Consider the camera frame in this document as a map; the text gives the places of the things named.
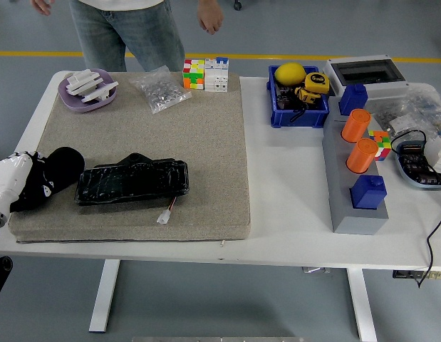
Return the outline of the person's left hand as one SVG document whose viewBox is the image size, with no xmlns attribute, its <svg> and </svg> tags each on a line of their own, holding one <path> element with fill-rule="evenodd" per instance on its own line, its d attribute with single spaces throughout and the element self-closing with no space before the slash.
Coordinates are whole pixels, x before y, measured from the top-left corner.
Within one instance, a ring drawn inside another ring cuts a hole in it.
<svg viewBox="0 0 441 342">
<path fill-rule="evenodd" d="M 199 0 L 197 5 L 199 26 L 210 35 L 216 34 L 222 27 L 224 15 L 217 0 Z"/>
</svg>

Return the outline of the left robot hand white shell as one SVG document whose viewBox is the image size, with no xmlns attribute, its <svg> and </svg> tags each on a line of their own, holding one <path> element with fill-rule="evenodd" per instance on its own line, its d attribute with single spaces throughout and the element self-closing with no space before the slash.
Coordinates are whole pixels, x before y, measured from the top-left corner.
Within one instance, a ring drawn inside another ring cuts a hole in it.
<svg viewBox="0 0 441 342">
<path fill-rule="evenodd" d="M 0 214 L 34 209 L 54 192 L 46 179 L 47 159 L 39 152 L 15 152 L 0 160 Z"/>
</svg>

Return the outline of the person's right hand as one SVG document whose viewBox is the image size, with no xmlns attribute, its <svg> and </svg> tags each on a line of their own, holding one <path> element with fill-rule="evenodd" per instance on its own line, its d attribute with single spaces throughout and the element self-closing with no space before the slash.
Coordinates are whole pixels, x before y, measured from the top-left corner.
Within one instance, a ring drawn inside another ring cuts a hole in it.
<svg viewBox="0 0 441 342">
<path fill-rule="evenodd" d="M 54 0 L 30 0 L 30 5 L 39 14 L 44 16 L 50 16 L 52 6 L 55 4 Z"/>
</svg>

